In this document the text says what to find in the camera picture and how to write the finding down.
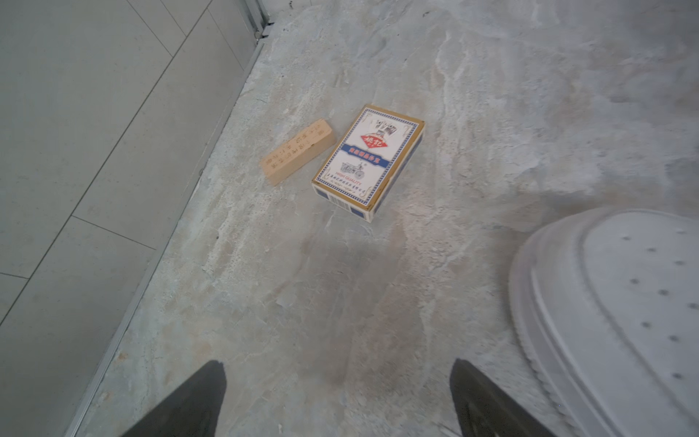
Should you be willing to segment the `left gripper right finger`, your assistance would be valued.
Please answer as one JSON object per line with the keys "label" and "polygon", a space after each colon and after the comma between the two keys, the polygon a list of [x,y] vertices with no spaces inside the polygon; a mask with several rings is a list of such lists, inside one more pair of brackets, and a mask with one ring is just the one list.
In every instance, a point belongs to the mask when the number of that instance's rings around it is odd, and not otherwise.
{"label": "left gripper right finger", "polygon": [[457,359],[450,391],[463,436],[553,436],[473,364]]}

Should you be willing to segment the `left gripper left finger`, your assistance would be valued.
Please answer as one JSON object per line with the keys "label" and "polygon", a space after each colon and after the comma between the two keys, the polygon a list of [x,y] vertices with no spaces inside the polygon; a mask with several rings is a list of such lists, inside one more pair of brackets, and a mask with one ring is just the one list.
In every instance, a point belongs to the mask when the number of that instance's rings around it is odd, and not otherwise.
{"label": "left gripper left finger", "polygon": [[223,363],[209,361],[123,436],[214,436],[226,391]]}

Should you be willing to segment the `white sneaker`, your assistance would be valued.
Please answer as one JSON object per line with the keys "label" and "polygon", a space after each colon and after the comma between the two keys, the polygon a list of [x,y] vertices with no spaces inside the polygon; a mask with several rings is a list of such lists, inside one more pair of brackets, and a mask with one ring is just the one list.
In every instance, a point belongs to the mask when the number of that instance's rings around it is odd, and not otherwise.
{"label": "white sneaker", "polygon": [[518,340],[579,436],[698,433],[698,223],[590,209],[536,231],[513,259]]}

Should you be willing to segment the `small printed card box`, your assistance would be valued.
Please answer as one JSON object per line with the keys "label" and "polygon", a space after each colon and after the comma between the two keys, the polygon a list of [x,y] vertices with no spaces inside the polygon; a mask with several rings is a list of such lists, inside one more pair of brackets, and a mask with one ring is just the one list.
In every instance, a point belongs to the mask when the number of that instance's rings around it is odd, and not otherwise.
{"label": "small printed card box", "polygon": [[311,182],[333,205],[372,222],[422,143],[426,123],[366,105]]}

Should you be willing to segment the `small wooden block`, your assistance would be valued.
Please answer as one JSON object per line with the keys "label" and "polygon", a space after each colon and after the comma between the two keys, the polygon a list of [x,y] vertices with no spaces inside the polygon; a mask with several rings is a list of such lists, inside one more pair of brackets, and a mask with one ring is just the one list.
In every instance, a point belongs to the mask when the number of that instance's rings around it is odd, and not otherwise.
{"label": "small wooden block", "polygon": [[267,181],[276,186],[335,144],[332,127],[320,118],[262,158],[260,167]]}

